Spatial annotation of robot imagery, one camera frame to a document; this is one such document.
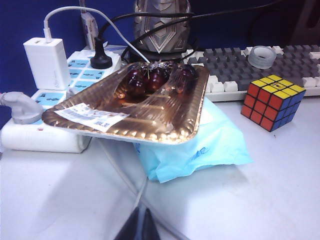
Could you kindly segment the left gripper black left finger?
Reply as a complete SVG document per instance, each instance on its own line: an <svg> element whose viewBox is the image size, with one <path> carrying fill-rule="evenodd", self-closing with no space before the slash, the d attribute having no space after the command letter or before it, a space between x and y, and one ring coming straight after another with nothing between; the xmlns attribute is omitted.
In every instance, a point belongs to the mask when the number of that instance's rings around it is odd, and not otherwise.
<svg viewBox="0 0 320 240"><path fill-rule="evenodd" d="M138 229L138 220L139 220L139 207L136 207L114 240L134 240L137 234L137 229Z"/></svg>

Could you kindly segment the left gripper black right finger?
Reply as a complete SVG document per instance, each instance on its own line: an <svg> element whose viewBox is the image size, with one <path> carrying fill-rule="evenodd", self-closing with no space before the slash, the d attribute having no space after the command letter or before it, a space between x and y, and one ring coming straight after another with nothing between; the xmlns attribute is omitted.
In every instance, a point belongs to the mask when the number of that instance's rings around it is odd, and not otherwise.
<svg viewBox="0 0 320 240"><path fill-rule="evenodd" d="M160 235L154 222L152 213L149 208L145 210L143 226L142 226L143 240L160 240Z"/></svg>

